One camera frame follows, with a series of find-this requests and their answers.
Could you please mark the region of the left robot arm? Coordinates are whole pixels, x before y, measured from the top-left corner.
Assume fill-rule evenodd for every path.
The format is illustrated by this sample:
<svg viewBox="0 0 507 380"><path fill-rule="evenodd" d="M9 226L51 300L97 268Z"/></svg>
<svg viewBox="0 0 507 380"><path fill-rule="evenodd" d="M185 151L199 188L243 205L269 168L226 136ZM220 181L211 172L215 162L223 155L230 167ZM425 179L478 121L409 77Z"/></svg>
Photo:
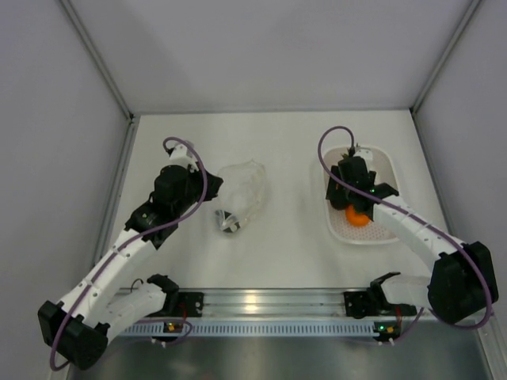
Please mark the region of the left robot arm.
<svg viewBox="0 0 507 380"><path fill-rule="evenodd" d="M122 283L161 248L179 224L204 202L217 197L223 179L190 165L168 165L154 181L146 202L136 208L112 248L78 285L58 302L46 301L37 317L50 346L50 368L68 364L91 368L124 330L143 318L174 314L179 286L152 275L140 289L115 300Z"/></svg>

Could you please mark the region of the fake orange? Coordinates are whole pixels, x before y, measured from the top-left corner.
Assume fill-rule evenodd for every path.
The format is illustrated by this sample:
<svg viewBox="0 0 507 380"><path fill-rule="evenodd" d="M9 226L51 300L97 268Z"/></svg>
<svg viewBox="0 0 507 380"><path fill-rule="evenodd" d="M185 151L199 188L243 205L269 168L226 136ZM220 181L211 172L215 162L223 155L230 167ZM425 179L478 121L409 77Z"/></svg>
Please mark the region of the fake orange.
<svg viewBox="0 0 507 380"><path fill-rule="evenodd" d="M370 219L367 215L357 212L353 205L349 205L345 209L345 217L347 222L354 227L364 227L369 224Z"/></svg>

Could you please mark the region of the clear polka dot zip bag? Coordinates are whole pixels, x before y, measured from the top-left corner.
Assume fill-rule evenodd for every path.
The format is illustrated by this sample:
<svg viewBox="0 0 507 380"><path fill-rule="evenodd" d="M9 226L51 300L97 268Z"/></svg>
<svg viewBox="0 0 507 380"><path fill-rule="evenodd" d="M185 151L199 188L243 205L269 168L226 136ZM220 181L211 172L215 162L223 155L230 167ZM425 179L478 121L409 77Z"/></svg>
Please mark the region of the clear polka dot zip bag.
<svg viewBox="0 0 507 380"><path fill-rule="evenodd" d="M239 232L256 218L264 205L265 167L250 160L225 166L219 170L218 176L224 182L219 190L216 210L223 209L234 215L240 225Z"/></svg>

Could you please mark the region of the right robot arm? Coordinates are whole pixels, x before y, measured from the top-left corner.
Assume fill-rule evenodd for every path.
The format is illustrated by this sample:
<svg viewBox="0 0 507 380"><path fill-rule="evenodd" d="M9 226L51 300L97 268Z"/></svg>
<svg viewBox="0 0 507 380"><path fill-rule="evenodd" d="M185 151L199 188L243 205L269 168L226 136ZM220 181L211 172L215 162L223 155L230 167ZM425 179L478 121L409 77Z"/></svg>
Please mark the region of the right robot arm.
<svg viewBox="0 0 507 380"><path fill-rule="evenodd" d="M430 310L435 317L456 325L484 311L488 322L498 299L490 251L483 243L466 243L425 221L387 183L375 182L359 156L347 157L326 172L327 199L338 209L351 207L390 231L425 264L428 276L390 272L371 283L371 308L388 314L398 304Z"/></svg>

